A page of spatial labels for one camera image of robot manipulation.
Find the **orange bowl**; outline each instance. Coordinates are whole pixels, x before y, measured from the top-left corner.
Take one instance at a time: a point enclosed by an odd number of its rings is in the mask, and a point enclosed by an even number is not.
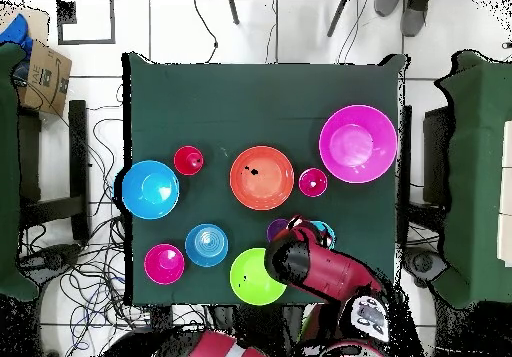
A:
[[[253,210],[271,210],[290,196],[293,167],[286,156],[275,148],[248,148],[231,166],[229,184],[244,206]]]

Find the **cardboard box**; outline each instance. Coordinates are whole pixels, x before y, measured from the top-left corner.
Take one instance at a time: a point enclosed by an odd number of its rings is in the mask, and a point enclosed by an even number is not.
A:
[[[28,35],[33,40],[28,85],[17,88],[20,104],[62,116],[71,73],[71,60],[46,46],[50,18],[44,11],[10,3],[0,5],[0,33],[18,14],[25,17]]]
[[[46,113],[64,113],[71,60],[34,40],[26,87],[18,87],[20,104]]]

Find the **lime green bowl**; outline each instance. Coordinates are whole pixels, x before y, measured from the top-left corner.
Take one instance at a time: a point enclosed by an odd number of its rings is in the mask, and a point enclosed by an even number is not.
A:
[[[269,276],[264,258],[264,248],[250,248],[240,254],[231,265],[231,288],[244,303],[264,306],[276,301],[286,290],[285,284]]]

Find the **magenta bowl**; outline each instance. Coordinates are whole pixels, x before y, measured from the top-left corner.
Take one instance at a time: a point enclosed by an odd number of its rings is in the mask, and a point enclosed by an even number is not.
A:
[[[327,176],[320,169],[306,169],[299,177],[299,189],[308,197],[318,197],[327,189]]]
[[[185,258],[174,245],[158,244],[146,254],[144,270],[153,282],[160,285],[172,284],[183,274]]]
[[[320,157],[329,172],[350,183],[370,182],[393,164],[397,135],[389,118],[365,105],[344,107],[325,122]]]

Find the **purple bowl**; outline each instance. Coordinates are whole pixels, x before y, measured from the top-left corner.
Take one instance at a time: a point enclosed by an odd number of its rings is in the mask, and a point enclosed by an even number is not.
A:
[[[272,241],[274,237],[288,226],[286,219],[276,219],[267,228],[267,240]]]
[[[370,182],[393,164],[397,136],[389,118],[365,105],[334,113],[320,133],[320,157],[329,172],[344,182]]]

